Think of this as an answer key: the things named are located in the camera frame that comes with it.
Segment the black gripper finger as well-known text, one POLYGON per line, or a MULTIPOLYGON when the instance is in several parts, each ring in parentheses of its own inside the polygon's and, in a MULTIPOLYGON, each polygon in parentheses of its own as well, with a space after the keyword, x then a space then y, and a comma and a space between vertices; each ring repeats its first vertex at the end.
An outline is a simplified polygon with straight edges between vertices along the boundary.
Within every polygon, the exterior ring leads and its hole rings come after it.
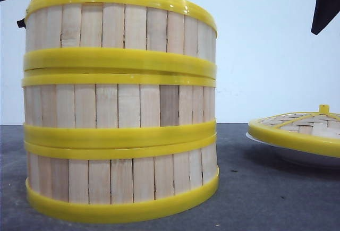
POLYGON ((318 35, 339 13, 339 0, 316 0, 311 32, 318 35))

